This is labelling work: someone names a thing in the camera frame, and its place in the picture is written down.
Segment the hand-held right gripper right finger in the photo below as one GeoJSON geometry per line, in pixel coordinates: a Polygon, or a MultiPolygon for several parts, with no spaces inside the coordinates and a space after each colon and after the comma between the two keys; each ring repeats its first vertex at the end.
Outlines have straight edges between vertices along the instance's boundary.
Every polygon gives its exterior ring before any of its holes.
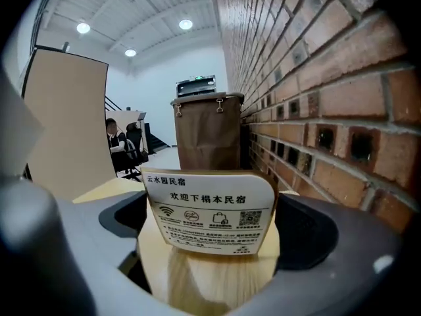
{"type": "Polygon", "coordinates": [[[401,236],[379,218],[305,196],[282,194],[273,277],[232,315],[350,315],[389,274],[401,236]]]}

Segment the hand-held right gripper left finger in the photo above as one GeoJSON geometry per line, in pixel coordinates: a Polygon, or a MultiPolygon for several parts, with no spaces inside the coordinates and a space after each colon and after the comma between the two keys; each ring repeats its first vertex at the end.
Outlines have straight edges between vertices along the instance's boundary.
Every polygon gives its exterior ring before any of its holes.
{"type": "Polygon", "coordinates": [[[128,192],[77,204],[57,200],[68,245],[89,288],[96,315],[185,314],[156,300],[118,268],[135,250],[138,233],[123,238],[99,222],[102,211],[144,195],[144,191],[128,192]]]}

